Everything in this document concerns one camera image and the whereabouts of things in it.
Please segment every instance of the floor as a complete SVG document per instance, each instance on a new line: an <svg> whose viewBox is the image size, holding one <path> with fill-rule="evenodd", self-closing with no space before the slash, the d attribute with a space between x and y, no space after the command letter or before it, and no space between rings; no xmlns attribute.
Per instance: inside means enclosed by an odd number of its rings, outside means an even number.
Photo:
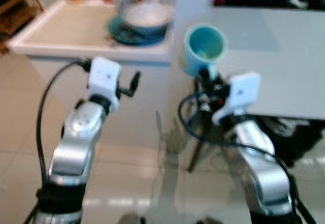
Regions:
<svg viewBox="0 0 325 224"><path fill-rule="evenodd" d="M41 183L35 122L44 86L44 79L26 57L0 57L1 223L22 223L36 201ZM42 131L47 162L66 115L61 101L51 94ZM119 223L133 211L146 216L150 224L194 223L208 216L223 224L250 223L238 178L230 176L217 148L205 148L207 157L188 174L184 169L193 140L179 154L165 154L163 142L157 142L158 150L153 150L123 143L110 147L105 135L102 138L96 146L82 223ZM318 223L325 223L324 146L322 140L292 169L301 199Z"/></svg>

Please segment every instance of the white table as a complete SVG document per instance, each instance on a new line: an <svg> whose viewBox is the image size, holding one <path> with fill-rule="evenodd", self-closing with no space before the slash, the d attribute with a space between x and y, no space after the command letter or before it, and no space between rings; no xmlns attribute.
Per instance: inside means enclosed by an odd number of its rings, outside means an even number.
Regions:
<svg viewBox="0 0 325 224"><path fill-rule="evenodd" d="M175 37L212 23L224 31L229 51L219 71L262 76L252 114L324 120L325 13L260 8L213 8L211 0L177 0Z"/></svg>
<svg viewBox="0 0 325 224"><path fill-rule="evenodd" d="M107 40L113 4L87 0L82 5L57 1L20 32L9 46L17 53L49 57L105 56L113 60L168 61L169 45L130 47Z"/></svg>

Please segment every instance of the teal plate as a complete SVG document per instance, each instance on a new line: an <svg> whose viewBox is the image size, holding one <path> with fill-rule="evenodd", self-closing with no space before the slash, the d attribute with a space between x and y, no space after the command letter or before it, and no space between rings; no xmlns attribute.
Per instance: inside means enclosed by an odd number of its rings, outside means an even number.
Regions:
<svg viewBox="0 0 325 224"><path fill-rule="evenodd" d="M111 37L120 44L144 46L162 41L165 38L166 30L154 36L143 36L129 27L120 16L116 16L110 21L108 32Z"/></svg>

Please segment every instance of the bowl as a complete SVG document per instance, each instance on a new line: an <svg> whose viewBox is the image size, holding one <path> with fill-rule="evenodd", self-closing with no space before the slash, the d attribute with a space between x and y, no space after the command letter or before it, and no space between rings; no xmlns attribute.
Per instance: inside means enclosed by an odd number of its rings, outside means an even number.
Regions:
<svg viewBox="0 0 325 224"><path fill-rule="evenodd" d="M144 36L165 30L172 16L171 6L146 2L132 5L123 13L123 18L130 27Z"/></svg>

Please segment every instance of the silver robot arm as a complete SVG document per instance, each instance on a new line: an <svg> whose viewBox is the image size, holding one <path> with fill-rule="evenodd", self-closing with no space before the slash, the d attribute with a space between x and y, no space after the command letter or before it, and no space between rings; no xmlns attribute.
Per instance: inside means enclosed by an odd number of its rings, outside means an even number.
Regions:
<svg viewBox="0 0 325 224"><path fill-rule="evenodd" d="M245 112L257 98L260 76L255 73L236 75L227 83L229 97L214 113L212 121L223 127L226 140L274 154L269 137ZM237 147L227 152L241 176L252 223L296 223L292 215L290 181L282 167L271 156L253 149Z"/></svg>
<svg viewBox="0 0 325 224"><path fill-rule="evenodd" d="M130 89L118 87L121 66L96 57L88 78L88 101L80 101L65 121L62 139L54 150L48 181L38 191L35 224L81 222L82 200L89 180L96 142L109 113L119 107L119 97L132 97L140 78L134 76Z"/></svg>

